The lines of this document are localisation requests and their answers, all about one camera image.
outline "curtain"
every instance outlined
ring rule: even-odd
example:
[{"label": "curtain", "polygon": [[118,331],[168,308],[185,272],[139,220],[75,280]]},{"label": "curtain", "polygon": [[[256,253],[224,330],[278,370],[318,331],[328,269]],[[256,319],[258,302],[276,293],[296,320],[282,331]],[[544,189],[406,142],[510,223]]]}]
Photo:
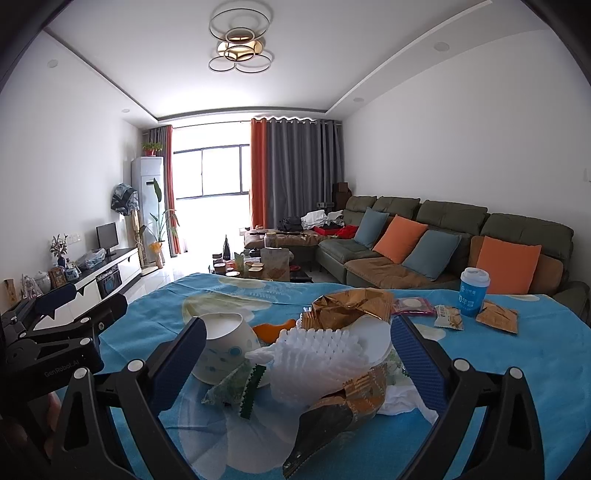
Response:
[{"label": "curtain", "polygon": [[[149,142],[162,143],[162,157],[164,157],[164,208],[174,210],[174,192],[173,192],[173,126],[164,125],[148,131]],[[175,257],[181,253],[180,243],[177,236],[172,234],[172,229],[178,232],[176,220],[168,215],[167,221],[168,248],[170,256]]]},{"label": "curtain", "polygon": [[333,183],[344,176],[343,127],[333,120],[274,118],[266,126],[266,225],[276,228],[283,218],[304,216],[317,210],[318,202],[332,201]]},{"label": "curtain", "polygon": [[267,120],[251,120],[251,226],[267,224]]}]

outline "window frame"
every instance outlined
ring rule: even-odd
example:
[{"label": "window frame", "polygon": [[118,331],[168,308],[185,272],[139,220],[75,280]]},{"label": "window frame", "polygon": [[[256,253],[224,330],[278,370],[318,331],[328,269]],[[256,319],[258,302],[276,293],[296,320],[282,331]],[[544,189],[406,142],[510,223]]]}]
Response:
[{"label": "window frame", "polygon": [[175,200],[193,200],[193,199],[202,199],[208,197],[223,197],[223,196],[231,196],[231,195],[249,195],[250,191],[244,191],[244,185],[242,182],[242,148],[243,147],[250,147],[250,143],[241,143],[235,145],[218,145],[217,147],[203,147],[203,148],[189,148],[188,150],[178,150],[173,152],[173,156],[176,154],[182,153],[191,153],[191,152],[201,152],[201,192],[203,193],[203,151],[204,150],[214,150],[220,148],[236,148],[238,147],[238,163],[240,167],[240,191],[239,192],[229,192],[229,193],[211,193],[208,195],[195,195],[192,197],[175,197]]}]

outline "potted plant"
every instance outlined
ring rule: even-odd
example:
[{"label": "potted plant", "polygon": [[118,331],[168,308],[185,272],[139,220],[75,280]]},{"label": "potted plant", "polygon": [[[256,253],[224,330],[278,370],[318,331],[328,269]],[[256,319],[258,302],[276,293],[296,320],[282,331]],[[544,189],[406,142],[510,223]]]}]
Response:
[{"label": "potted plant", "polygon": [[53,237],[49,247],[50,253],[57,258],[57,264],[63,268],[66,267],[66,254],[68,253],[68,246],[66,244],[67,238],[68,236],[65,233],[64,238],[61,238],[61,234],[58,234],[57,237]]},{"label": "potted plant", "polygon": [[[158,214],[154,215],[150,212],[150,216],[154,219],[155,222],[155,230],[148,228],[146,225],[142,225],[139,228],[139,236],[140,238],[143,236],[144,232],[147,230],[150,232],[154,238],[156,239],[155,242],[152,242],[148,245],[152,253],[156,257],[156,265],[158,268],[163,268],[162,264],[162,244],[164,243],[164,227],[166,226],[166,220],[170,219],[171,217],[174,218],[174,221],[177,225],[180,225],[178,222],[177,214],[175,213],[174,209],[168,209],[160,213],[160,203],[162,202],[162,190],[160,189],[160,185],[158,185],[158,181],[154,179],[154,191],[156,193],[156,198],[158,199]],[[173,236],[177,236],[177,230],[175,227],[170,228],[171,233]]]},{"label": "potted plant", "polygon": [[142,143],[144,155],[146,157],[155,157],[156,152],[162,150],[162,143],[160,142],[144,142]]}]

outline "blue pillow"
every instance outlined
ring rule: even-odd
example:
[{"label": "blue pillow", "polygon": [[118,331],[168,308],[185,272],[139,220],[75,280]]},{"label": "blue pillow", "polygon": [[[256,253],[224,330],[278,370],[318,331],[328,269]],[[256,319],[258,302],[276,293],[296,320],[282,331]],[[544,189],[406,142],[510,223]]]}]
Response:
[{"label": "blue pillow", "polygon": [[367,207],[353,240],[367,248],[372,248],[379,234],[382,233],[387,219],[388,213],[376,212]]},{"label": "blue pillow", "polygon": [[462,237],[438,230],[427,230],[402,266],[436,280],[449,263]]}]

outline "wall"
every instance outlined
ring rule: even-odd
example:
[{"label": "wall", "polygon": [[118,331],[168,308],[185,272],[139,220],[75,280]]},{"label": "wall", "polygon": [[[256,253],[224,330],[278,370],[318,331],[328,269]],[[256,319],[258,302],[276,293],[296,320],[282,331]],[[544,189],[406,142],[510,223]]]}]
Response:
[{"label": "wall", "polygon": [[426,70],[344,123],[355,194],[487,206],[575,231],[591,281],[591,87],[549,30],[505,37]]},{"label": "wall", "polygon": [[[33,43],[0,95],[0,281],[18,285],[21,274],[51,267],[58,233],[81,234],[68,249],[73,260],[97,248],[104,223],[116,222],[119,245],[129,245],[111,194],[131,180],[140,131],[93,103],[91,91],[72,93],[48,60]],[[0,311],[7,306],[0,286]]]}]

